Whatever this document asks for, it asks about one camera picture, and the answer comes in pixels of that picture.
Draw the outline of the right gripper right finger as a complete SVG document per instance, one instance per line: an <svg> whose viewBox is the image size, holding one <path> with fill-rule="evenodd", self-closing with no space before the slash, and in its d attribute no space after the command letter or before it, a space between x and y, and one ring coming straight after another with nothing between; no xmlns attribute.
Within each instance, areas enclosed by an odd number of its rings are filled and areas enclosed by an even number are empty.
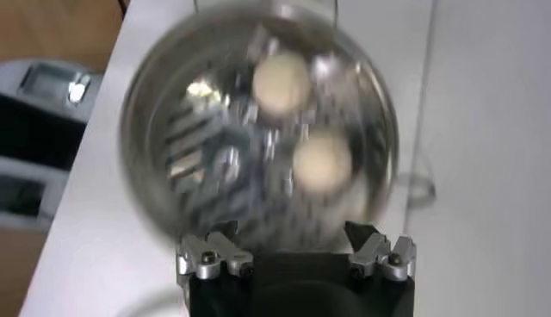
<svg viewBox="0 0 551 317"><path fill-rule="evenodd" d="M365 279L381 271L392 282L405 282L415 278L417 245L412 238L399 236L391 241L374 226L346 221L344 231L352 246L349 263L354 278Z"/></svg>

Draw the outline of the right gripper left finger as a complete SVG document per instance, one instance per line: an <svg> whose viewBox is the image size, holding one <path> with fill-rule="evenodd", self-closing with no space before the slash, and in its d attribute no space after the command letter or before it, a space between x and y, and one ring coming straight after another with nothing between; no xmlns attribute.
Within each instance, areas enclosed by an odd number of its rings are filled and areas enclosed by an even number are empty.
<svg viewBox="0 0 551 317"><path fill-rule="evenodd" d="M238 233L236 221L215 225L205 236L186 234L176 249L176 274L201 280L218 278L223 268L230 276L247 278L254 271L253 255L233 242Z"/></svg>

